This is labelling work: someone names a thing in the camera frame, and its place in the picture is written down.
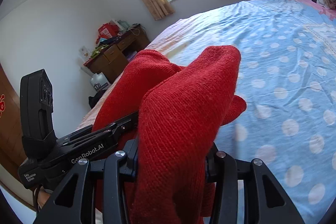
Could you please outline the left hand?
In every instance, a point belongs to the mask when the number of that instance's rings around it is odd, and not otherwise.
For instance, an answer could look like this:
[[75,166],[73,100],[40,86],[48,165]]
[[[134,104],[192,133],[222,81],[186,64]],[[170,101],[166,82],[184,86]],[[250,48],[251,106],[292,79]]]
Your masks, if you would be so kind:
[[40,208],[42,208],[45,203],[48,201],[49,197],[51,195],[47,193],[44,189],[41,189],[38,193],[38,205]]

